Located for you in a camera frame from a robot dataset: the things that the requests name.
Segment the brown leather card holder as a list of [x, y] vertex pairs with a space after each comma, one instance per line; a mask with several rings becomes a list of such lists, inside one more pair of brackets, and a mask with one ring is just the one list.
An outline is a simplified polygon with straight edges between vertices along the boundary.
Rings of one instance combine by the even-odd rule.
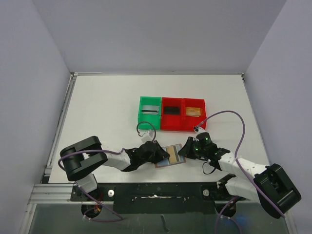
[[185, 163], [186, 158], [178, 154], [181, 148], [182, 148], [181, 144], [163, 147], [163, 150], [169, 154], [169, 157], [157, 163], [155, 165], [155, 168], [162, 168]]

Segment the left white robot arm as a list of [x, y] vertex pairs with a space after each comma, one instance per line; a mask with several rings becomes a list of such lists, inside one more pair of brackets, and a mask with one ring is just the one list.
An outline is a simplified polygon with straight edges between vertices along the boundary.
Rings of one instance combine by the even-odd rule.
[[145, 163], [157, 164], [169, 157], [156, 140], [146, 141], [138, 148], [114, 152], [102, 149], [99, 138], [91, 136], [61, 150], [58, 166], [65, 171], [68, 181], [90, 193], [98, 188], [93, 171], [100, 166], [132, 172]]

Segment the gold credit card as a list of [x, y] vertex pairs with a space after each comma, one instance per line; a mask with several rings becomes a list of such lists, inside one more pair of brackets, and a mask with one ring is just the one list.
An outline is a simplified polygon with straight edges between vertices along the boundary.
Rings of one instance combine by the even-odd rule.
[[167, 147], [167, 153], [170, 154], [169, 163], [175, 164], [180, 163], [182, 161], [181, 157], [178, 155], [178, 151], [180, 150], [180, 145], [173, 145]]
[[198, 107], [186, 107], [185, 108], [185, 115], [199, 117], [201, 116], [201, 108]]

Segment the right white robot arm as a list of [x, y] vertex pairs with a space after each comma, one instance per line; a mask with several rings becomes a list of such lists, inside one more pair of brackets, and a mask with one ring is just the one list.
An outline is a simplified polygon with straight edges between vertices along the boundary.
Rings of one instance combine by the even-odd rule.
[[209, 133], [188, 137], [178, 152], [189, 159], [204, 159], [214, 169], [227, 172], [217, 182], [218, 191], [259, 203], [272, 217], [280, 218], [301, 200], [301, 194], [278, 164], [262, 165], [219, 148]]

